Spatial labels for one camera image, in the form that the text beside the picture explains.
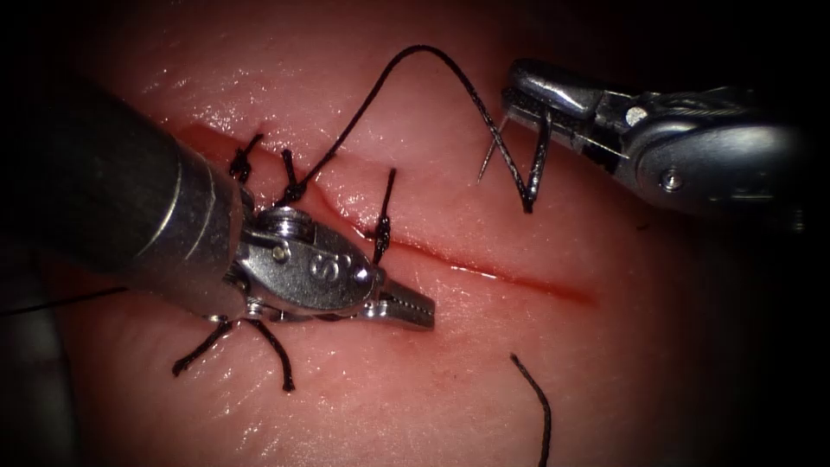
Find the black suture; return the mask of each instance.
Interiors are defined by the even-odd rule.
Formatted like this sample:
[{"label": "black suture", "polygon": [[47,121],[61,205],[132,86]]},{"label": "black suture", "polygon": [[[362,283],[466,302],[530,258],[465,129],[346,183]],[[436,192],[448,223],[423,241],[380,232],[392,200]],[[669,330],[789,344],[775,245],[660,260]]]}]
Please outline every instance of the black suture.
[{"label": "black suture", "polygon": [[303,193],[305,192],[305,188],[308,185],[309,181],[313,179],[320,170],[322,170],[323,166],[325,166],[331,159],[335,157],[335,153],[340,146],[343,144],[343,141],[346,140],[349,133],[352,132],[354,126],[357,125],[358,120],[361,119],[363,113],[372,103],[375,97],[377,97],[380,88],[383,86],[383,83],[386,81],[386,78],[389,77],[389,74],[398,65],[400,61],[405,59],[408,55],[416,54],[417,52],[429,52],[439,59],[446,65],[452,73],[461,81],[464,89],[467,90],[467,94],[469,94],[470,98],[473,100],[473,104],[478,109],[478,112],[481,113],[482,118],[484,119],[484,124],[490,130],[490,133],[493,135],[493,139],[495,140],[496,145],[498,146],[499,150],[501,151],[502,156],[504,157],[505,162],[508,165],[508,169],[510,170],[510,174],[513,176],[513,179],[516,182],[516,186],[519,188],[519,193],[522,195],[523,199],[526,196],[527,189],[525,188],[524,182],[521,180],[519,176],[519,170],[516,168],[516,164],[513,162],[513,158],[510,157],[510,153],[508,152],[508,148],[504,145],[504,141],[501,140],[501,134],[499,133],[498,127],[493,122],[493,118],[490,117],[490,114],[487,112],[487,108],[484,106],[481,98],[478,97],[478,93],[476,89],[473,87],[473,84],[469,81],[467,76],[461,70],[461,68],[443,51],[440,49],[434,48],[428,45],[413,45],[407,47],[400,51],[397,55],[395,55],[389,64],[386,65],[383,72],[380,74],[380,77],[374,83],[374,87],[369,92],[366,99],[361,104],[361,107],[358,109],[357,113],[349,120],[348,125],[346,125],[346,129],[343,130],[343,133],[337,137],[334,144],[332,144],[331,148],[326,152],[326,154],[322,157],[320,162],[318,162],[312,169],[309,171],[308,174],[297,183],[296,187],[292,187],[291,184],[285,189],[284,197],[279,199],[277,202],[274,203],[274,206],[286,206],[290,202],[294,202],[299,200],[299,197],[302,197]]},{"label": "black suture", "polygon": [[279,360],[283,363],[283,391],[286,393],[290,393],[294,389],[294,376],[291,374],[291,361],[288,358],[288,353],[285,352],[285,348],[283,348],[283,344],[279,343],[279,340],[276,336],[274,336],[268,327],[265,326],[264,323],[259,321],[258,319],[250,319],[250,318],[243,318],[248,324],[251,324],[260,334],[265,336],[265,339],[268,339],[268,343],[277,351],[277,355],[279,355]]},{"label": "black suture", "polygon": [[395,183],[396,169],[389,170],[389,181],[386,182],[386,194],[383,196],[383,205],[380,207],[378,225],[374,228],[374,256],[372,263],[377,265],[383,258],[383,253],[389,248],[389,240],[392,237],[392,222],[386,211],[389,209],[389,197],[392,196],[392,185]]},{"label": "black suture", "polygon": [[291,151],[284,149],[283,150],[283,162],[285,163],[285,172],[288,174],[288,184],[289,185],[296,185],[297,184],[297,173],[294,172],[294,163],[291,159]]},{"label": "black suture", "polygon": [[208,349],[210,349],[210,347],[214,345],[214,342],[216,342],[216,340],[220,337],[227,334],[227,332],[231,330],[232,327],[233,324],[227,321],[227,317],[221,317],[219,325],[216,326],[214,332],[210,333],[210,336],[208,336],[207,339],[205,339],[205,342],[199,344],[199,347],[197,347],[193,352],[190,352],[189,354],[185,355],[183,358],[180,358],[176,361],[176,363],[173,364],[173,376],[178,376],[183,370],[188,369],[190,363],[193,363],[195,359],[199,358],[202,354],[207,352]]},{"label": "black suture", "polygon": [[95,298],[106,297],[107,295],[113,295],[116,293],[121,293],[123,291],[128,291],[126,287],[112,287],[111,289],[104,289],[103,291],[96,291],[93,293],[87,293],[84,295],[78,295],[75,297],[70,298],[63,298],[61,300],[54,300],[53,302],[46,302],[45,304],[37,304],[32,306],[26,306],[23,308],[15,308],[13,310],[3,310],[0,311],[0,317],[11,317],[14,315],[21,315],[23,313],[30,313],[31,311],[38,311],[47,308],[56,308],[59,306],[64,306],[68,304],[77,304],[78,302],[83,302],[86,300],[93,300]]},{"label": "black suture", "polygon": [[308,183],[305,181],[297,183],[297,173],[294,171],[294,160],[291,151],[283,150],[283,163],[285,164],[285,173],[288,174],[288,185],[285,186],[283,197],[274,202],[274,208],[281,208],[300,201],[308,187]]},{"label": "black suture", "polygon": [[263,138],[263,136],[264,135],[262,133],[257,133],[253,136],[253,139],[250,143],[248,143],[245,149],[237,148],[236,156],[231,161],[231,168],[228,169],[227,173],[243,185],[248,181],[248,177],[251,175],[251,163],[248,161],[248,155],[251,154],[253,146],[255,146],[259,140]]},{"label": "black suture", "polygon": [[551,405],[547,402],[547,397],[545,397],[545,393],[542,392],[542,388],[536,384],[536,381],[530,373],[527,372],[527,368],[521,364],[519,357],[516,356],[516,354],[511,353],[510,360],[513,361],[521,372],[521,375],[524,376],[527,382],[530,383],[530,386],[536,393],[536,397],[538,397],[539,402],[542,403],[542,410],[545,412],[545,428],[542,432],[542,455],[539,457],[539,467],[545,467],[547,465],[547,458],[551,454]]}]

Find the silver metal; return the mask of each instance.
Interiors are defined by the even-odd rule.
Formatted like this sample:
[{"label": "silver metal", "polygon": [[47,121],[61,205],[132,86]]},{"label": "silver metal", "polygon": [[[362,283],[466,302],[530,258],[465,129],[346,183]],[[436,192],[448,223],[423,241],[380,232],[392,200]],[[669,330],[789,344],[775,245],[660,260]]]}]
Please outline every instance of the silver metal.
[{"label": "silver metal", "polygon": [[683,188],[683,179],[680,178],[677,169],[663,170],[662,175],[660,175],[660,188],[669,193]]},{"label": "silver metal", "polygon": [[[508,78],[500,131],[509,120],[536,130],[602,165],[657,207],[703,217],[774,213],[796,219],[783,222],[788,226],[802,226],[800,214],[786,214],[801,212],[789,182],[814,148],[796,128],[764,115],[752,91],[621,93],[527,59],[515,61]],[[538,143],[534,166],[546,157],[542,149]],[[528,187],[537,190],[538,183]],[[522,196],[533,201],[536,193]]]},{"label": "silver metal", "polygon": [[389,279],[357,245],[303,211],[266,210],[242,239],[234,264],[251,286],[247,315],[276,323],[334,315],[434,327],[432,299]]},{"label": "silver metal", "polygon": [[22,93],[20,141],[7,168],[0,228],[133,290],[200,315],[243,309],[222,281],[244,221],[239,185],[223,170],[103,89],[38,74]]}]

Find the skin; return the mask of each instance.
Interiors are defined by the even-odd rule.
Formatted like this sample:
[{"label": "skin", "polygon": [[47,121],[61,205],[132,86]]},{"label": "skin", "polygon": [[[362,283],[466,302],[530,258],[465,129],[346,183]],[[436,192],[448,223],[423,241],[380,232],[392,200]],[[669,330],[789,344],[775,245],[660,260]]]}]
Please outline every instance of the skin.
[{"label": "skin", "polygon": [[[594,73],[622,61],[574,52],[599,39],[572,10],[556,12],[551,37],[531,10],[498,4],[142,3],[74,44],[84,54],[72,60],[221,167],[263,132],[248,182],[262,208],[286,182],[279,152],[307,170],[408,45],[446,51],[496,119],[513,58]],[[514,125],[505,139],[526,174],[535,135]],[[173,362],[211,323],[136,292],[62,310],[85,454],[119,465],[536,465],[542,412],[514,352],[551,401],[550,465],[716,456],[745,377],[745,342],[725,312],[745,304],[724,293],[743,283],[737,261],[555,145],[534,214],[523,214],[500,159],[476,185],[488,144],[438,59],[401,63],[296,207],[370,254],[360,233],[397,168],[381,265],[437,301],[436,328],[271,325],[294,393],[249,326],[174,379]],[[111,284],[70,267],[53,269],[55,295]]]}]

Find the dark background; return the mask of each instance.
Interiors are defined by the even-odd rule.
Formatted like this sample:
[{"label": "dark background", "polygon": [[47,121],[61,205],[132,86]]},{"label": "dark background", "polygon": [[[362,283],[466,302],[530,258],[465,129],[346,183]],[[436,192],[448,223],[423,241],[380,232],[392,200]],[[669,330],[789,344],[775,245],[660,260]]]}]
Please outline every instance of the dark background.
[{"label": "dark background", "polygon": [[[559,25],[541,40],[567,44],[562,66],[600,80],[654,91],[705,89],[722,85],[755,88],[779,114],[804,125],[816,142],[824,129],[821,108],[827,97],[820,71],[827,55],[827,25],[816,11],[794,3],[740,2],[589,2],[565,0],[578,19]],[[527,2],[527,20],[544,22],[559,11],[553,2]],[[83,53],[98,40],[98,31],[120,8],[118,2],[80,0],[72,3],[18,4],[8,15],[7,95],[30,78],[33,63],[44,57]],[[14,114],[7,114],[14,119]],[[25,157],[32,141],[17,141],[4,156]],[[14,177],[36,174],[11,174]],[[820,359],[827,339],[821,327],[826,301],[818,301],[819,258],[825,252],[820,229],[822,183],[815,170],[802,183],[808,230],[799,237],[756,231],[709,233],[742,255],[756,275],[750,299],[754,305],[736,310],[750,342],[752,376],[741,397],[741,430],[725,439],[707,465],[803,464],[820,453],[824,425],[824,392],[818,381],[827,367]],[[25,202],[15,200],[7,202]],[[6,401],[5,406],[13,406]],[[14,417],[3,416],[6,425]],[[18,432],[5,426],[1,433]],[[13,438],[0,442],[8,456]]]}]

